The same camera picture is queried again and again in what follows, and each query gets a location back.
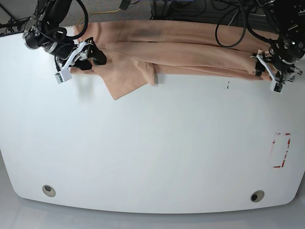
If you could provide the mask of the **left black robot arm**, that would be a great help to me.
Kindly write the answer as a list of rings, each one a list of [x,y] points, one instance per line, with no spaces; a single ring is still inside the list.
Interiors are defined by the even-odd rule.
[[[243,16],[244,27],[240,39],[231,47],[239,45],[247,31],[270,45],[267,51],[252,54],[252,58],[256,59],[255,75],[260,77],[268,72],[275,92],[281,92],[286,82],[293,82],[297,74],[302,74],[295,63],[305,57],[305,20],[300,13],[304,5],[303,0],[238,0],[234,4]],[[251,28],[248,17],[253,9],[264,12],[277,39],[266,38]]]

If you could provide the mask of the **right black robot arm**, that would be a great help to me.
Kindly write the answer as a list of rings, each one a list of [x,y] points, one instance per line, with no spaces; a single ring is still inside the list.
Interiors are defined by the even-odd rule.
[[[30,17],[23,32],[26,46],[35,50],[40,47],[54,56],[58,71],[66,65],[81,70],[90,70],[92,65],[105,65],[107,57],[99,50],[92,37],[75,44],[74,41],[83,36],[88,28],[89,15],[82,3],[77,3],[84,13],[84,26],[74,36],[68,36],[67,30],[60,27],[71,6],[70,0],[39,0],[34,14]]]

